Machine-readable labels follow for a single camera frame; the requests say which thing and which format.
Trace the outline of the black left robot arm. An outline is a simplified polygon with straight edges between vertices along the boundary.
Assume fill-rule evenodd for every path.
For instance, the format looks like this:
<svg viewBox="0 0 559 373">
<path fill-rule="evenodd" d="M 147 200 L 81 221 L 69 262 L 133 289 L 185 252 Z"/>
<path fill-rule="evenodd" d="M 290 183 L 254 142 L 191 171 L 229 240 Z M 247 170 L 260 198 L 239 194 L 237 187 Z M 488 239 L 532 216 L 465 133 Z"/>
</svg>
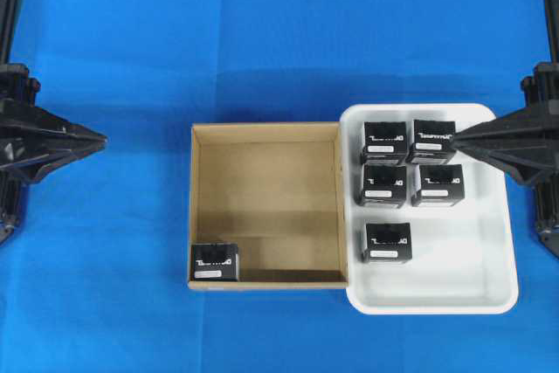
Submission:
<svg viewBox="0 0 559 373">
<path fill-rule="evenodd" d="M 24 219 L 29 186 L 103 150 L 107 138 L 35 105 L 40 83 L 21 64 L 1 65 L 1 241 Z"/>
</svg>

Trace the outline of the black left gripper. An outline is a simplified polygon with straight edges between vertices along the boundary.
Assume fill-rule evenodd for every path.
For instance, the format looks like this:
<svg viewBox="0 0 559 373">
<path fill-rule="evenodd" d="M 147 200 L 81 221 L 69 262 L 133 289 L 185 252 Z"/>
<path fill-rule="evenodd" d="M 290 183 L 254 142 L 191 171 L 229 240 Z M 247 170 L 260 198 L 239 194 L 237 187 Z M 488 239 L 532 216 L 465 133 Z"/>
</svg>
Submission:
<svg viewBox="0 0 559 373">
<path fill-rule="evenodd" d="M 56 151 L 64 137 L 93 143 Z M 39 183 L 49 172 L 104 150 L 106 142 L 105 135 L 41 107 L 1 99 L 1 170 L 25 183 Z"/>
</svg>

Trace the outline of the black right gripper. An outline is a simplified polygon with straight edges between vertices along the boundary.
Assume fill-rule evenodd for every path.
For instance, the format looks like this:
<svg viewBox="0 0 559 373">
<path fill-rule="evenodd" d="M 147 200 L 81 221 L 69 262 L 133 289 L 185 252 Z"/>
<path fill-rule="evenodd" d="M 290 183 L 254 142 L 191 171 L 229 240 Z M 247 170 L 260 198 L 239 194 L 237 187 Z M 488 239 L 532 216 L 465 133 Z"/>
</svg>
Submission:
<svg viewBox="0 0 559 373">
<path fill-rule="evenodd" d="M 497 146 L 493 156 L 467 142 L 494 137 Z M 452 147 L 507 173 L 519 184 L 535 185 L 558 172 L 558 106 L 534 104 L 497 120 L 483 121 L 456 132 Z"/>
</svg>

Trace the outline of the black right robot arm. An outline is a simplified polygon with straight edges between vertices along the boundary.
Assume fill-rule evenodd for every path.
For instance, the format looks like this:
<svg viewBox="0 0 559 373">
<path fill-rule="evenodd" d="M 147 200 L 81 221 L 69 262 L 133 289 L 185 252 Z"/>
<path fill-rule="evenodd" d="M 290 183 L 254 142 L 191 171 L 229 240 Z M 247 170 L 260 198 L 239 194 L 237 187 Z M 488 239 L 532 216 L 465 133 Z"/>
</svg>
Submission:
<svg viewBox="0 0 559 373">
<path fill-rule="evenodd" d="M 535 230 L 558 252 L 558 64 L 541 62 L 521 81 L 526 106 L 458 132 L 452 146 L 535 193 Z"/>
</svg>

